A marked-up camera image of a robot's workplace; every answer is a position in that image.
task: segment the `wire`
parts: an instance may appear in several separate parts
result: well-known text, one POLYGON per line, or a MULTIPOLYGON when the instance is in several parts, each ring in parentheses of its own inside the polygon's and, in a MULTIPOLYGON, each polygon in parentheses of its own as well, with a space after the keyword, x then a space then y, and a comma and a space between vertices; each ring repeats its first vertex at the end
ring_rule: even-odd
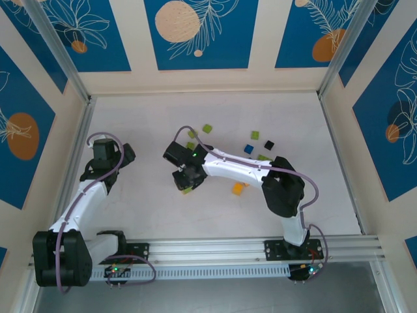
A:
POLYGON ((252 163, 249 163, 249 162, 245 162, 245 161, 242 161, 242 160, 237 160, 237 159, 235 159, 235 158, 229 158, 228 156, 222 156, 222 155, 219 155, 218 153, 215 153, 214 151, 212 151, 212 150, 210 150, 201 140, 200 140, 200 138, 198 137, 198 135, 197 135, 197 133, 195 132, 195 130, 191 127, 191 126, 183 126, 183 127, 180 127, 180 129, 178 129, 178 131, 177 131, 177 133, 175 134, 175 137, 174 137, 174 142, 177 140, 177 138, 178 138, 178 135, 180 134, 180 132, 183 130, 183 129, 185 129, 185 128, 187 128, 187 129, 189 129, 189 130, 191 130, 191 132, 194 134, 194 136, 195 136, 195 138, 196 138, 196 140, 198 141, 198 143, 200 144, 200 146, 207 152, 207 153, 210 153, 211 155, 214 155, 216 158, 219 158, 219 159, 221 159, 221 160, 224 160, 224 161, 230 161, 230 162, 234 162, 234 163, 237 163, 237 164, 241 164, 241 165, 245 165, 245 166, 249 166, 250 168, 256 168, 256 169, 259 169, 259 170, 272 170, 272 171, 278 171, 278 172, 281 172, 281 173, 287 173, 287 174, 292 174, 292 175, 295 175, 295 176, 298 176, 298 177, 301 177, 301 178, 303 178, 303 179, 305 179, 306 181, 308 181, 312 186, 313 186, 313 188, 314 188, 314 191, 315 191, 315 194, 314 194, 314 197, 313 197, 313 199, 311 199, 309 202, 307 202, 307 203, 305 203, 305 204, 303 204, 303 205, 301 205, 300 206, 300 212, 305 208, 305 207, 308 207, 309 205, 312 205, 313 203, 315 203, 316 201, 317 201, 317 199, 319 198, 319 187, 316 185, 316 183, 313 181, 313 179, 311 179, 311 178, 309 178, 307 175, 304 175, 304 174, 301 174, 301 173, 298 173, 297 171, 292 171, 292 170, 287 170, 287 169, 285 169, 285 168, 275 168, 275 167, 271 167, 271 166, 263 166, 263 165, 256 165, 256 164, 252 164, 252 163))
MULTIPOLYGON (((156 279, 156 269, 150 261, 146 260, 145 258, 142 258, 141 256, 130 256, 128 254, 122 255, 122 256, 109 256, 109 257, 106 258, 106 260, 113 260, 113 259, 119 259, 119 258, 129 258, 129 259, 140 260, 142 262, 145 262, 147 265, 149 265, 149 267, 152 269, 152 272, 154 274, 154 276, 150 280, 146 280, 144 282, 133 282, 131 284, 125 284, 124 286, 126 286, 126 287, 128 287, 128 286, 140 286, 140 285, 150 284, 151 282, 155 281, 155 279, 156 279)), ((111 276, 112 276, 112 273, 110 273, 108 278, 107 278, 107 284, 108 285, 112 285, 112 283, 110 282, 111 276)))
POLYGON ((111 138, 113 138, 119 148, 119 151, 121 152, 121 156, 120 156, 120 160, 117 163, 117 165, 110 170, 109 172, 107 172, 106 174, 104 174, 103 176, 99 177, 98 179, 96 179, 95 181, 93 181, 92 183, 90 183, 89 185, 87 185, 83 191, 78 195, 78 197, 74 200, 74 202, 72 202, 72 205, 70 206, 67 214, 64 217, 64 222, 61 224, 61 227, 59 228, 58 231, 58 237, 57 237, 57 242, 55 245, 55 276, 57 279, 57 287, 58 290, 63 294, 67 294, 68 291, 70 291, 71 286, 69 286, 66 290, 63 289, 62 283, 61 283, 61 259, 60 259, 60 251, 61 251, 61 239, 63 236, 63 232, 65 229, 65 226, 68 224, 68 220, 71 217, 71 214, 73 212, 73 210, 75 209, 77 203, 80 201, 80 199, 85 195, 85 193, 91 188, 93 187, 95 184, 99 183, 101 180, 105 179, 106 177, 109 177, 111 174, 113 174, 115 171, 117 171, 120 166, 122 165, 123 162, 123 158, 124 158, 124 149, 123 149, 123 144, 121 143, 120 139, 118 139, 118 137, 108 133, 108 132, 96 132, 92 135, 90 135, 87 138, 87 145, 90 144, 90 140, 92 137, 98 136, 98 135, 105 135, 105 136, 109 136, 111 138))
POLYGON ((318 228, 316 225, 314 224, 310 224, 306 227, 305 222, 304 222, 304 209, 310 205, 312 205, 313 203, 315 203, 317 201, 317 199, 319 198, 319 187, 317 186, 317 184, 313 181, 313 179, 309 178, 307 175, 304 175, 302 173, 298 173, 297 171, 292 171, 292 170, 287 170, 285 168, 275 168, 275 167, 271 167, 271 166, 260 166, 260 165, 256 165, 256 164, 252 164, 252 163, 248 163, 242 160, 237 160, 235 158, 229 158, 228 156, 221 156, 218 153, 215 153, 214 151, 210 150, 198 137, 197 132, 188 125, 185 125, 183 127, 180 127, 177 131, 177 133, 174 136, 174 142, 177 140, 180 132, 184 129, 189 129, 191 130, 191 132, 193 133, 193 135, 195 136, 196 140, 198 141, 198 143, 200 144, 200 146, 207 152, 210 153, 211 155, 214 155, 216 158, 219 158, 223 161, 230 161, 230 162, 234 162, 237 164, 241 164, 241 165, 245 165, 245 166, 249 166, 250 168, 257 168, 260 170, 272 170, 272 171, 278 171, 281 173, 287 173, 287 174, 291 174, 291 175, 295 175, 298 177, 301 177, 302 179, 305 179, 306 181, 308 181, 314 188, 314 197, 313 199, 311 199, 309 202, 303 204, 300 206, 300 219, 301 219, 301 225, 304 229, 306 230, 310 230, 311 227, 314 227, 315 229, 317 229, 321 235, 321 237, 323 238, 323 243, 324 243, 324 249, 326 251, 326 256, 324 258, 324 263, 323 263, 323 267, 322 269, 318 272, 321 273, 325 267, 325 265, 327 264, 328 261, 328 245, 327 245, 327 241, 326 238, 324 237, 324 233, 321 231, 320 228, 318 228))
POLYGON ((321 235, 321 237, 323 238, 324 251, 326 251, 326 255, 324 256, 323 266, 321 267, 320 271, 318 271, 315 275, 311 276, 308 280, 311 280, 312 278, 315 278, 315 277, 319 276, 323 272, 323 269, 326 267, 327 261, 328 261, 328 245, 327 245, 326 237, 324 236, 324 233, 321 231, 321 229, 318 228, 314 224, 310 224, 307 229, 310 230, 311 227, 314 227, 316 230, 318 230, 319 233, 320 233, 320 235, 321 235))
POLYGON ((314 253, 312 251, 312 249, 308 249, 311 252, 311 263, 310 264, 314 264, 314 253))

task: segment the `robotic arm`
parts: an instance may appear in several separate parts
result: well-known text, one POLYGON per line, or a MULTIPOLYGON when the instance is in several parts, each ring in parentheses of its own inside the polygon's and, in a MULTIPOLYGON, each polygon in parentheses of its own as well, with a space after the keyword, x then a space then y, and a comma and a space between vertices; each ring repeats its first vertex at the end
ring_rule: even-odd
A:
POLYGON ((54 252, 63 223, 66 225, 59 243, 61 247, 59 272, 62 286, 86 285, 93 265, 99 264, 108 256, 125 254, 126 238, 122 231, 102 231, 87 244, 84 241, 89 223, 115 184, 119 169, 133 162, 136 157, 130 145, 124 144, 124 158, 120 168, 94 183, 119 163, 121 152, 115 150, 115 144, 114 140, 107 138, 94 141, 94 158, 87 163, 80 177, 80 184, 74 199, 48 231, 38 231, 34 236, 33 257, 36 281, 39 286, 57 285, 54 252), (68 218, 73 205, 75 207, 68 218))
POLYGON ((263 191, 268 208, 281 218, 288 249, 303 247, 309 232, 302 224, 298 206, 304 197, 305 184, 298 176, 267 169, 294 171, 290 163, 280 156, 273 162, 259 161, 206 147, 221 158, 208 153, 201 145, 192 151, 173 141, 166 149, 164 158, 178 168, 173 173, 177 188, 195 189, 207 176, 227 177, 254 186, 263 191))

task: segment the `blue cube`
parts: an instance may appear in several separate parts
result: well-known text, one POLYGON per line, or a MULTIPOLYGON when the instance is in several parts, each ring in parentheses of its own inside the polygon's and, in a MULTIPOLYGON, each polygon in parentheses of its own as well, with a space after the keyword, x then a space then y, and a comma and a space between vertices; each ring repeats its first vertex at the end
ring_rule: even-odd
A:
POLYGON ((253 147, 251 145, 246 145, 246 147, 243 151, 245 151, 247 154, 250 155, 253 151, 253 147))

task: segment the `white arm segment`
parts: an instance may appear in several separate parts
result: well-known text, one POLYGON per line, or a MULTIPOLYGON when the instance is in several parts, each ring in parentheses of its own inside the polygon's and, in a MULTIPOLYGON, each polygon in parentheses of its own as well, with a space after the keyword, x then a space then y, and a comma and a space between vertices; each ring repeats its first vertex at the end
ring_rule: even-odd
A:
MULTIPOLYGON (((59 231, 61 224, 64 222, 65 215, 70 210, 73 202, 76 200, 79 194, 83 193, 83 189, 92 182, 93 180, 88 179, 79 183, 76 195, 66 208, 65 212, 61 215, 61 217, 55 222, 54 225, 51 226, 50 230, 53 230, 56 233, 59 231)), ((70 219, 68 220, 68 224, 65 226, 64 232, 68 230, 78 230, 83 236, 85 236, 85 230, 89 227, 93 216, 97 214, 97 211, 106 196, 107 189, 103 182, 98 182, 92 186, 77 203, 70 216, 70 219)))
MULTIPOLYGON (((57 233, 61 228, 62 223, 65 221, 65 215, 70 210, 71 205, 76 198, 83 193, 83 189, 91 184, 93 180, 82 181, 78 185, 78 190, 65 212, 61 215, 59 220, 51 226, 50 230, 57 233)), ((94 215, 97 215, 102 202, 107 196, 107 189, 103 182, 96 183, 92 186, 84 196, 81 197, 76 204, 68 224, 65 226, 64 233, 70 230, 78 230, 82 236, 85 237, 85 232, 89 227, 94 215)), ((93 260, 93 264, 99 264, 106 257, 111 256, 117 252, 119 246, 118 238, 116 235, 99 235, 92 241, 86 242, 87 248, 90 253, 90 257, 93 260)))
MULTIPOLYGON (((224 153, 218 149, 213 149, 213 152, 223 157, 234 158, 257 166, 271 167, 270 161, 259 161, 252 160, 250 158, 242 158, 235 155, 228 155, 227 153, 224 153)), ((260 190, 262 190, 263 184, 262 177, 267 176, 269 172, 269 170, 260 170, 231 161, 224 161, 222 159, 216 158, 210 153, 207 154, 204 160, 205 163, 203 164, 203 169, 207 175, 231 178, 242 183, 247 183, 260 190)), ((291 243, 294 246, 302 245, 304 239, 306 238, 307 230, 305 230, 302 226, 300 212, 298 212, 297 215, 293 217, 280 218, 284 229, 285 241, 291 243)))
MULTIPOLYGON (((270 166, 269 161, 258 161, 250 158, 241 158, 235 155, 228 155, 218 149, 213 149, 213 152, 223 157, 234 158, 237 160, 245 161, 250 164, 260 166, 270 166)), ((250 168, 249 166, 241 165, 238 163, 223 161, 216 158, 210 153, 204 158, 205 163, 203 169, 209 176, 220 176, 231 178, 242 183, 247 183, 255 188, 262 190, 262 177, 268 175, 268 170, 260 170, 256 168, 250 168)))

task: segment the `orange cube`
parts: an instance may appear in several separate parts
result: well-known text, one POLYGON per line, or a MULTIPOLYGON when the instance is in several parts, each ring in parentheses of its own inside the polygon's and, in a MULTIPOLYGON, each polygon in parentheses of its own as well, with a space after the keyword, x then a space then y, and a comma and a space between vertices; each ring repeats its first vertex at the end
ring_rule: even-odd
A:
POLYGON ((240 183, 235 183, 232 189, 232 193, 236 194, 237 196, 240 196, 242 191, 243 191, 243 185, 240 183))

